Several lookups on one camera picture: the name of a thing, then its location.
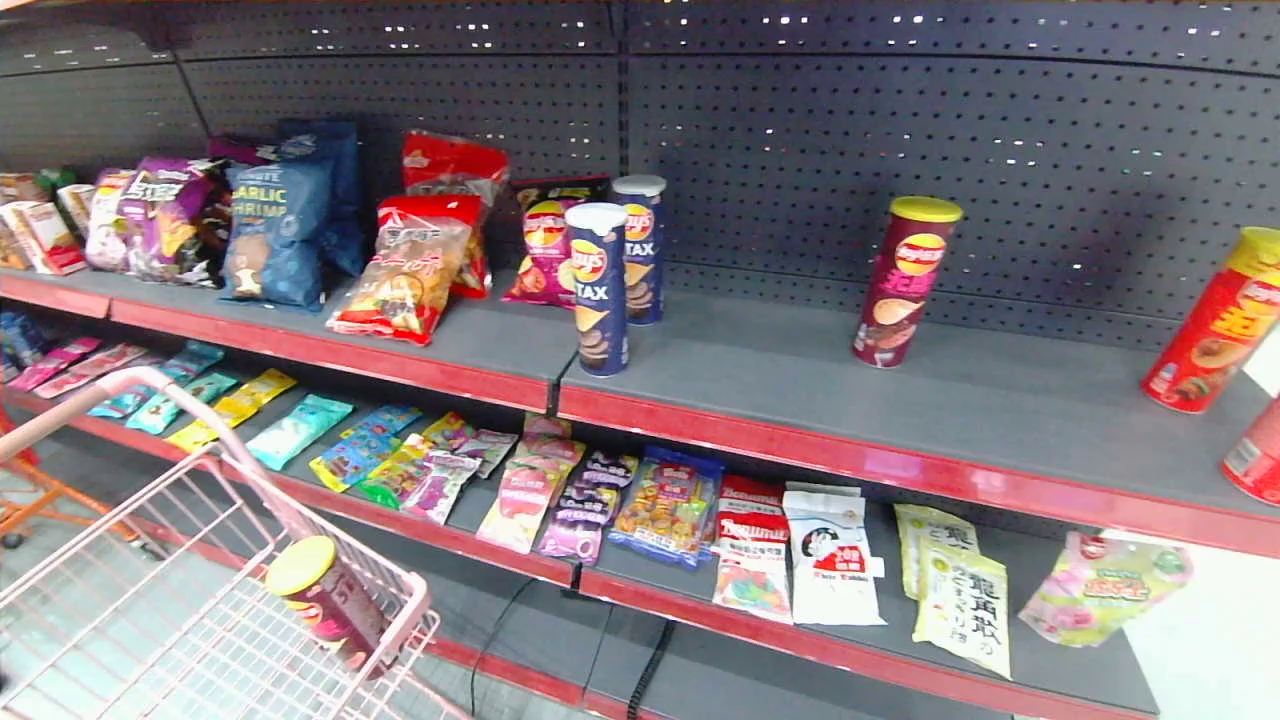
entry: cart handle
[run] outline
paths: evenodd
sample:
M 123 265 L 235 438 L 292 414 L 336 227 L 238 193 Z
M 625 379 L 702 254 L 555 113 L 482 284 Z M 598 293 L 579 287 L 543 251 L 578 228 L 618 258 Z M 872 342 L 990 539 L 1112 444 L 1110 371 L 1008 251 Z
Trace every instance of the cart handle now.
M 124 368 L 123 370 L 109 373 L 93 380 L 68 400 L 59 402 L 4 436 L 0 436 L 0 462 L 5 462 L 14 455 L 36 445 L 45 437 L 52 434 L 54 430 L 58 430 L 59 428 L 69 424 L 77 416 L 87 413 L 99 402 L 114 397 L 136 384 L 148 386 L 155 388 L 156 392 L 163 392 L 169 396 L 169 398 L 173 400 L 178 407 L 191 413 L 193 418 L 204 421 L 215 433 L 218 433 L 218 438 L 221 441 L 224 450 L 230 454 L 232 459 L 238 465 L 259 469 L 259 475 L 262 478 L 266 477 L 266 470 L 261 469 L 261 464 L 257 459 L 250 454 L 239 437 L 229 427 L 227 427 L 227 423 L 218 416 L 218 413 L 214 413 L 210 406 L 192 397 L 189 392 L 182 389 L 169 375 L 146 365 Z

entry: pegboard wall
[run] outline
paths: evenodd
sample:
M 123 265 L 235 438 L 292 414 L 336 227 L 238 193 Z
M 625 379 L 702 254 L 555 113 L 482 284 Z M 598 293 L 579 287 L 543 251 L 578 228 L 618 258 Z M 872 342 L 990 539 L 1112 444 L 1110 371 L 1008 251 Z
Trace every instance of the pegboard wall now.
M 961 204 L 934 320 L 1164 343 L 1240 224 L 1280 224 L 1280 5 L 561 1 L 60 6 L 0 26 L 0 161 L 198 154 L 280 117 L 657 172 L 671 283 L 860 305 L 888 201 Z

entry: white lid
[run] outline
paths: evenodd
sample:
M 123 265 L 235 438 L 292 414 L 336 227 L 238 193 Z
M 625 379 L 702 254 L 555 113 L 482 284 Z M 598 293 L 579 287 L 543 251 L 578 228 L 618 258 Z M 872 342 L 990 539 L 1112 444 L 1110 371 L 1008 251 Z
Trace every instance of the white lid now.
M 623 176 L 613 181 L 613 192 L 653 197 L 667 190 L 667 181 L 658 176 Z
M 589 229 L 602 237 L 626 222 L 626 208 L 613 202 L 584 202 L 564 211 L 566 224 Z

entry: yellow snack packet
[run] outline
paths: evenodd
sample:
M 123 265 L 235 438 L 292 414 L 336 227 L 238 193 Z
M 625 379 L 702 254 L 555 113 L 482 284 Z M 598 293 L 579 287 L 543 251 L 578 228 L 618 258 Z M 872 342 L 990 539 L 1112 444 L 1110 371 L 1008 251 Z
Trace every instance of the yellow snack packet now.
M 1010 678 L 1009 578 L 1005 566 L 977 552 L 923 538 L 920 611 L 915 642 L 942 650 Z
M 902 548 L 902 592 L 911 600 L 919 597 L 920 541 L 929 538 L 970 552 L 978 550 L 978 532 L 968 520 L 922 505 L 895 505 L 897 538 Z
M 237 427 L 252 418 L 275 396 L 296 386 L 298 382 L 279 370 L 268 370 L 252 380 L 236 388 L 214 405 L 214 413 L 230 427 Z M 218 439 L 218 433 L 200 420 L 169 436 L 169 442 L 187 452 L 195 452 Z

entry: blue chip can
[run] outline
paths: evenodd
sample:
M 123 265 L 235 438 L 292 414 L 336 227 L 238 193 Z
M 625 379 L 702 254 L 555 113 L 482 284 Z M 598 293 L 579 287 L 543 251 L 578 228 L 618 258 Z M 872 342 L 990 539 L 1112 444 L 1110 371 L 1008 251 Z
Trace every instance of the blue chip can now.
M 626 176 L 613 181 L 613 201 L 627 211 L 623 278 L 627 284 L 627 322 L 652 325 L 662 319 L 662 252 L 667 209 L 662 192 L 667 181 L 658 176 Z
M 584 202 L 564 211 L 576 286 L 577 360 L 593 375 L 612 375 L 627 366 L 626 220 L 627 211 L 613 202 Z

